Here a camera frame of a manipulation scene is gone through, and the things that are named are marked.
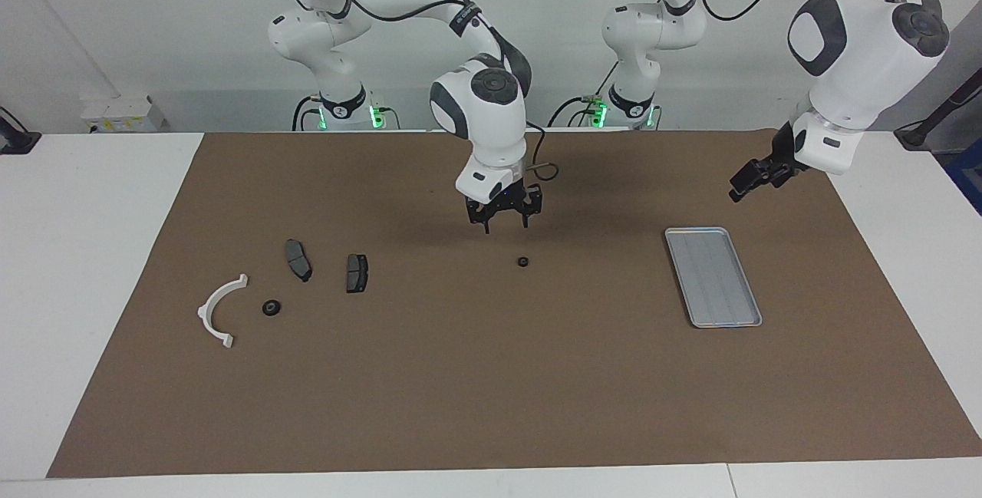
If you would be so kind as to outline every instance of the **white plastic bracket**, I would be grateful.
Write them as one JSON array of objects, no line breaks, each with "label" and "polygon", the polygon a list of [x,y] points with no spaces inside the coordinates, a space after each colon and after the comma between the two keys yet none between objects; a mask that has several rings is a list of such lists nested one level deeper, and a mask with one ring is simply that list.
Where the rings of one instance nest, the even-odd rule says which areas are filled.
[{"label": "white plastic bracket", "polygon": [[215,327],[211,325],[211,314],[215,311],[215,306],[222,298],[230,294],[232,291],[238,291],[238,289],[245,288],[249,284],[249,276],[246,274],[239,275],[238,280],[234,282],[227,282],[227,284],[222,285],[216,291],[212,292],[211,296],[208,298],[208,302],[201,305],[197,309],[197,317],[201,318],[201,322],[204,323],[204,328],[208,330],[208,333],[218,338],[225,348],[232,347],[232,336],[228,333],[220,333],[220,331],[215,330]]}]

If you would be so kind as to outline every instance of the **brown paper sheet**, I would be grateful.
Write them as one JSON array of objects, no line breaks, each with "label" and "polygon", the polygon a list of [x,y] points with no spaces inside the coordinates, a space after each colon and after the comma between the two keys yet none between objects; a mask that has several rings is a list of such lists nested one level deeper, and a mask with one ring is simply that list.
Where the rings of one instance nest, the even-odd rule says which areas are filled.
[{"label": "brown paper sheet", "polygon": [[[545,212],[490,236],[466,142],[208,135],[49,476],[982,456],[827,177],[730,203],[771,135],[551,135]],[[669,226],[732,233],[764,326],[690,326]],[[239,273],[226,350],[196,309]]]}]

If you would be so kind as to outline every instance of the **metal tray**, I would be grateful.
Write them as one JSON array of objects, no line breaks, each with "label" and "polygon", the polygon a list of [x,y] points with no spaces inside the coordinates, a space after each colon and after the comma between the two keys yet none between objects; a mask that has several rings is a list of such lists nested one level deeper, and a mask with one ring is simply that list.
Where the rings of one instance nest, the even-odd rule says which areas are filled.
[{"label": "metal tray", "polygon": [[730,233],[723,228],[665,232],[692,325],[757,327],[763,323]]}]

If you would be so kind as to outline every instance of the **tabletop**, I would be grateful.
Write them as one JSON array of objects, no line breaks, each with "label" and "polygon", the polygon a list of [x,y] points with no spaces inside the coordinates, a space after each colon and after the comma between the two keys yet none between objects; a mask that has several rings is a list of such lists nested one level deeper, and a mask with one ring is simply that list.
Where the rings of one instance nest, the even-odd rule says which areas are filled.
[{"label": "tabletop", "polygon": [[[200,141],[48,135],[0,158],[0,496],[982,496],[982,459],[43,480]],[[982,432],[982,218],[891,134],[831,180]]]}]

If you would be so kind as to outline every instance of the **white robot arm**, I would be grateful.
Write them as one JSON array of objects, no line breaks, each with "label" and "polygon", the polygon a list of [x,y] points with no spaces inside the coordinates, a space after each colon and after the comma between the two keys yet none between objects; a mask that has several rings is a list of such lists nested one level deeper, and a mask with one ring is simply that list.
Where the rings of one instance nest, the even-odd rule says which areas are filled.
[{"label": "white robot arm", "polygon": [[[612,9],[604,40],[618,54],[605,90],[613,125],[643,127],[658,85],[656,51],[696,45],[706,0],[660,0]],[[730,20],[739,18],[721,18]],[[937,67],[948,30],[938,0],[810,0],[797,12],[789,46],[817,82],[776,135],[771,156],[730,181],[734,201],[762,184],[782,186],[801,170],[844,173],[862,132]]]},{"label": "white robot arm", "polygon": [[618,56],[611,84],[602,90],[608,125],[643,127],[661,76],[656,51],[695,46],[706,33],[706,12],[698,0],[659,0],[611,9],[603,36]]},{"label": "white robot arm", "polygon": [[273,49],[309,68],[320,90],[321,112],[331,130],[366,130],[376,124],[371,90],[354,61],[334,47],[371,29],[372,20],[348,0],[297,0],[297,8],[269,23]]},{"label": "white robot arm", "polygon": [[938,0],[809,0],[789,47],[817,82],[775,136],[772,154],[730,181],[734,202],[801,170],[845,173],[880,113],[937,67],[950,34]]},{"label": "white robot arm", "polygon": [[[523,180],[525,96],[532,78],[525,55],[502,37],[470,0],[336,0],[335,11],[342,2],[354,4],[351,12],[382,21],[414,16],[440,20],[476,51],[476,57],[433,83],[430,105],[444,130],[469,139],[473,145],[469,161],[456,180],[456,189],[467,197],[471,222],[484,224],[487,229],[488,219],[495,213],[516,210],[527,225],[529,217],[541,210],[541,190],[537,186],[526,188]],[[361,26],[357,21],[353,26],[344,35],[357,37]]]}]

